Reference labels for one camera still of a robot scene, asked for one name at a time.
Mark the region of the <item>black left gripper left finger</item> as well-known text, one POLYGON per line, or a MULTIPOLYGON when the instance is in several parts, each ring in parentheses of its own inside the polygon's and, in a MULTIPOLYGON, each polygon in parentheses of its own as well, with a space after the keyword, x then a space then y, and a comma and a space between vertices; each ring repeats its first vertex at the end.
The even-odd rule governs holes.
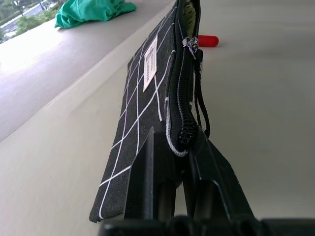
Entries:
POLYGON ((125 219, 169 220, 174 216, 181 167, 169 147, 165 126, 151 127, 134 159, 127 188, 125 219))

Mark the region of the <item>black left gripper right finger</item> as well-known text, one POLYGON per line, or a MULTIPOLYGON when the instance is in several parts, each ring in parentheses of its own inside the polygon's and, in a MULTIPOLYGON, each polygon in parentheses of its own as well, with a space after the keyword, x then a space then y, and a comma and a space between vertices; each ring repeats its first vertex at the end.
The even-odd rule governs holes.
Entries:
POLYGON ((230 163, 204 134, 184 158, 183 184, 187 214, 195 220, 254 217, 230 163))

